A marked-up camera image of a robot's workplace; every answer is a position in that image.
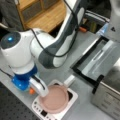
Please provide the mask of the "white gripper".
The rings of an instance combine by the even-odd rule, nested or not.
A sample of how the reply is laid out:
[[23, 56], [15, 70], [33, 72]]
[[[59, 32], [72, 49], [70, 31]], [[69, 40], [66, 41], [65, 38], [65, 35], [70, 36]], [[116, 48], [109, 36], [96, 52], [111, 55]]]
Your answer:
[[47, 85], [36, 75], [29, 80], [30, 86], [41, 96], [45, 97], [48, 94]]

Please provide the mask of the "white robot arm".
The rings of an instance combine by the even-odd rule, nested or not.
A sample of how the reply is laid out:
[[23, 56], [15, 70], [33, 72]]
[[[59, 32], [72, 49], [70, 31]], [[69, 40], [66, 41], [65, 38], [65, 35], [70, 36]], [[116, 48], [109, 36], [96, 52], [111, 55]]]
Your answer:
[[20, 90], [32, 87], [41, 97], [48, 93], [46, 84], [36, 76], [35, 57], [47, 69], [64, 64], [74, 44], [77, 31], [83, 19], [87, 0], [62, 0], [66, 16], [56, 37], [40, 28], [25, 32], [11, 32], [1, 42], [1, 52], [15, 74], [13, 84]]

